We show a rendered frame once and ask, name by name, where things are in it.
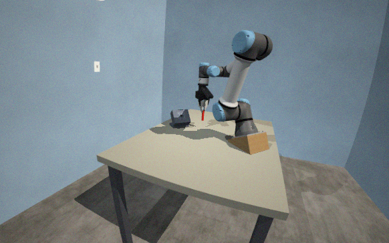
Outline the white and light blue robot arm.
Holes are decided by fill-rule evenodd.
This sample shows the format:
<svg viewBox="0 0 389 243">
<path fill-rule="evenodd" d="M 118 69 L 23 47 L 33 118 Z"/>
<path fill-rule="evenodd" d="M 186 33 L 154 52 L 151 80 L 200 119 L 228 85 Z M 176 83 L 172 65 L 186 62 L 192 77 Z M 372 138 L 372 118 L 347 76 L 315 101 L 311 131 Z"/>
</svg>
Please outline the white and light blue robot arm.
<svg viewBox="0 0 389 243">
<path fill-rule="evenodd" d="M 248 99 L 238 99 L 250 64 L 266 58 L 273 49 L 272 40 L 264 34 L 242 30 L 232 41 L 235 60 L 225 67 L 199 64 L 199 83 L 208 84 L 209 77 L 228 77 L 219 102 L 213 104 L 213 116 L 219 122 L 235 120 L 235 137 L 258 132 L 253 122 Z M 269 40 L 269 41 L 268 41 Z"/>
</svg>

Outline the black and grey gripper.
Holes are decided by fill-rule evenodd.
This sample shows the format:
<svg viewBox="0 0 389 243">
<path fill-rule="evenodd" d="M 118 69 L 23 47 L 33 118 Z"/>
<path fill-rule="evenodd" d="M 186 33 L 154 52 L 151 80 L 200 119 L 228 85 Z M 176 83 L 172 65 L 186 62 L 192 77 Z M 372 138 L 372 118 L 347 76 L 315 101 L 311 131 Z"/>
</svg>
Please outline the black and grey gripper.
<svg viewBox="0 0 389 243">
<path fill-rule="evenodd" d="M 208 84 L 199 84 L 198 83 L 198 86 L 199 86 L 199 92 L 197 92 L 196 91 L 196 93 L 195 93 L 195 97 L 197 98 L 197 99 L 199 99 L 199 103 L 198 103 L 198 106 L 200 107 L 200 109 L 201 109 L 201 113 L 203 112 L 203 110 L 205 111 L 206 110 L 206 108 L 207 108 L 207 106 L 208 106 L 208 104 L 209 104 L 209 100 L 210 99 L 207 99 L 207 97 L 205 96 L 205 94 L 201 91 L 201 86 L 200 85 L 202 85 L 202 87 L 206 87 L 206 86 L 208 86 Z M 202 100 L 204 100 L 204 101 L 202 101 Z M 203 107 L 204 107 L 204 109 L 203 109 Z"/>
</svg>

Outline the dark grey sloped panel with square hole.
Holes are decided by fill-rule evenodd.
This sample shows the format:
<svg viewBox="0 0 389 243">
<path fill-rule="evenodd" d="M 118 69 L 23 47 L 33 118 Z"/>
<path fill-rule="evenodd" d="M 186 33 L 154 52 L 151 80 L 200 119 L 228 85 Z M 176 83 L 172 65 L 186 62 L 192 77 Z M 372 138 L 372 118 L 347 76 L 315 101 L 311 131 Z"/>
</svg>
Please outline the dark grey sloped panel with square hole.
<svg viewBox="0 0 389 243">
<path fill-rule="evenodd" d="M 191 122 L 191 120 L 187 109 L 172 110 L 170 115 L 172 119 L 172 123 L 170 123 L 171 127 L 173 128 L 189 127 L 189 123 Z"/>
</svg>

